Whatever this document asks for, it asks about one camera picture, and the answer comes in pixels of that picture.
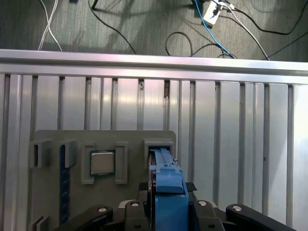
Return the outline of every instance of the bolt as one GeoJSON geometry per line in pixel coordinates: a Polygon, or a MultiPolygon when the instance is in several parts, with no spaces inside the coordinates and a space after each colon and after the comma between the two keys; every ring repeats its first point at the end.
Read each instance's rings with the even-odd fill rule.
{"type": "Polygon", "coordinates": [[[106,212],[107,209],[105,209],[105,208],[99,208],[98,211],[101,212],[101,213],[103,213],[103,212],[106,212]]]}
{"type": "Polygon", "coordinates": [[[201,205],[201,206],[206,206],[207,203],[206,203],[205,201],[199,201],[199,205],[201,205]]]}
{"type": "Polygon", "coordinates": [[[232,209],[234,209],[235,211],[242,211],[242,208],[239,206],[233,206],[232,209]]]}

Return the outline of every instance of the metal pin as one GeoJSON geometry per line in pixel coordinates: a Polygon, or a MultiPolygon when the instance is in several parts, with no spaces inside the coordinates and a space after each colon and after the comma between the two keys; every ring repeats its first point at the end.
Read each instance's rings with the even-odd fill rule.
{"type": "Polygon", "coordinates": [[[232,209],[234,209],[235,211],[242,211],[242,208],[239,206],[233,206],[232,209]]]}
{"type": "Polygon", "coordinates": [[[206,206],[207,203],[206,203],[205,201],[199,201],[199,205],[201,205],[201,206],[206,206]]]}

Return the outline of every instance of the blue cable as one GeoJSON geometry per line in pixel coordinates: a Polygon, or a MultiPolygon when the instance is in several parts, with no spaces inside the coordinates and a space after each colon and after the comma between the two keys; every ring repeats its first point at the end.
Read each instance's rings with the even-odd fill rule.
{"type": "Polygon", "coordinates": [[[230,54],[230,52],[229,52],[226,48],[224,48],[224,47],[216,40],[216,38],[214,37],[214,35],[212,34],[212,32],[209,30],[209,28],[207,27],[207,25],[205,24],[205,22],[204,22],[204,20],[203,20],[201,11],[200,11],[199,6],[198,6],[198,3],[197,3],[197,0],[194,0],[194,1],[195,1],[195,3],[196,3],[197,10],[198,10],[198,12],[199,12],[199,15],[200,15],[200,18],[201,18],[201,20],[202,20],[202,23],[203,23],[204,27],[206,28],[206,30],[208,31],[208,33],[210,34],[210,36],[212,37],[212,39],[215,41],[215,43],[217,43],[217,45],[219,45],[222,49],[224,49],[227,53],[230,54]]]}

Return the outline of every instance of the metal wall panel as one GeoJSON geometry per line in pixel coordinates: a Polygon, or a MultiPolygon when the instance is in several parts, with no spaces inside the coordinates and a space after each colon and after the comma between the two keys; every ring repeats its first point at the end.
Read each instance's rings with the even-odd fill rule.
{"type": "Polygon", "coordinates": [[[6,194],[4,222],[0,222],[4,230],[24,230],[26,226],[25,163],[32,131],[137,127],[176,133],[176,156],[185,178],[194,176],[201,199],[214,199],[222,209],[243,201],[283,223],[287,216],[295,229],[307,229],[307,86],[291,87],[308,83],[307,65],[5,52],[18,55],[3,59],[0,51],[0,150],[7,165],[6,174],[1,172],[0,177],[2,183],[6,177],[5,189],[2,187],[6,194]],[[66,61],[59,63],[59,55],[66,61]],[[73,62],[84,57],[89,60],[82,66],[73,62]],[[93,66],[93,62],[102,65],[93,66]],[[4,73],[23,77],[4,77],[4,73]],[[90,79],[82,76],[94,78],[86,85],[90,79]],[[143,90],[138,89],[138,82],[144,84],[143,90]],[[146,102],[138,101],[140,92],[146,102]]]}
{"type": "Polygon", "coordinates": [[[22,76],[11,76],[5,182],[4,230],[16,230],[22,76]]]}
{"type": "Polygon", "coordinates": [[[100,130],[101,127],[101,96],[102,79],[91,78],[90,88],[90,130],[100,130]]]}
{"type": "Polygon", "coordinates": [[[31,133],[31,106],[32,106],[32,76],[23,76],[19,161],[18,161],[18,191],[16,230],[27,228],[27,201],[28,201],[28,158],[31,133]]]}
{"type": "Polygon", "coordinates": [[[268,216],[286,223],[288,86],[269,85],[268,216]]]}
{"type": "Polygon", "coordinates": [[[215,82],[196,82],[194,184],[199,199],[213,201],[215,82]]]}
{"type": "Polygon", "coordinates": [[[220,85],[218,206],[225,209],[238,198],[240,84],[220,85]]]}
{"type": "Polygon", "coordinates": [[[180,108],[180,82],[170,81],[170,100],[169,100],[169,130],[174,131],[177,136],[176,158],[178,159],[178,140],[179,140],[179,108],[180,108]]]}
{"type": "Polygon", "coordinates": [[[80,130],[85,127],[86,78],[65,77],[62,94],[63,129],[80,130]]]}
{"type": "Polygon", "coordinates": [[[137,130],[138,80],[120,78],[117,87],[116,129],[137,130]]]}
{"type": "Polygon", "coordinates": [[[163,130],[164,92],[163,80],[144,80],[143,130],[163,130]]]}
{"type": "Polygon", "coordinates": [[[111,129],[112,79],[102,79],[101,130],[111,129]]]}
{"type": "Polygon", "coordinates": [[[57,129],[58,113],[59,77],[39,76],[35,129],[57,129]]]}
{"type": "Polygon", "coordinates": [[[263,196],[263,129],[264,127],[264,85],[254,86],[254,152],[252,208],[262,212],[263,196]]]}
{"type": "Polygon", "coordinates": [[[294,86],[293,228],[308,227],[308,86],[294,86]]]}

